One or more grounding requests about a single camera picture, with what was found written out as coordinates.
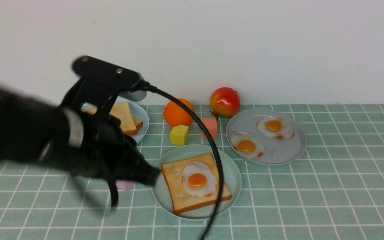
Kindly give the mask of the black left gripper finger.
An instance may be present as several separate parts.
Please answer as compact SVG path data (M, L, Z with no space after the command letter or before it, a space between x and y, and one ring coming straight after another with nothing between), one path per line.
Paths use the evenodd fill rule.
M135 164L135 181L138 183L146 186L154 186L160 175L161 169L152 166L145 160Z

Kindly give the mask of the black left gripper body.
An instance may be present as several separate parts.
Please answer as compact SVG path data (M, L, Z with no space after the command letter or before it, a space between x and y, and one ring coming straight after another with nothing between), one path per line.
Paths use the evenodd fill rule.
M107 115L101 118L89 113L80 113L84 126L81 147L70 163L70 177L74 186L93 207L100 204L85 193L78 177L100 179L108 184L111 208L119 202L118 181L145 184L145 159L137 149L136 141L120 129L120 121Z

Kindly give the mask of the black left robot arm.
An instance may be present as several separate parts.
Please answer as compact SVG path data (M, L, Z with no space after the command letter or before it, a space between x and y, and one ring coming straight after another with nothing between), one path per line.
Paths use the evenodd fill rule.
M5 160L104 180L112 208L119 202L117 181L154 186L161 174L113 116L102 119L0 87L0 162Z

